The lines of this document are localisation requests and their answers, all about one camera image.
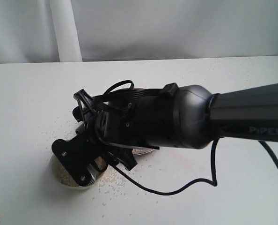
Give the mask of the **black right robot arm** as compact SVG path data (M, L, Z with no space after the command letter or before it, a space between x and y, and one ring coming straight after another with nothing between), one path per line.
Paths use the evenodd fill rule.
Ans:
M278 83L222 94L171 83L106 92L94 104L89 128L112 148L202 149L223 137L278 142Z

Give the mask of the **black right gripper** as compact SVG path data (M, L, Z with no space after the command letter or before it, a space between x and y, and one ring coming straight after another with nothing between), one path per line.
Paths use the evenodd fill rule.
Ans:
M97 97L98 103L108 102L96 123L99 138L113 146L106 152L112 167L122 164L132 170L137 161L134 148L175 147L174 101L176 88L121 89ZM73 98L78 106L72 111L77 122L87 123L95 115L93 98L81 89Z

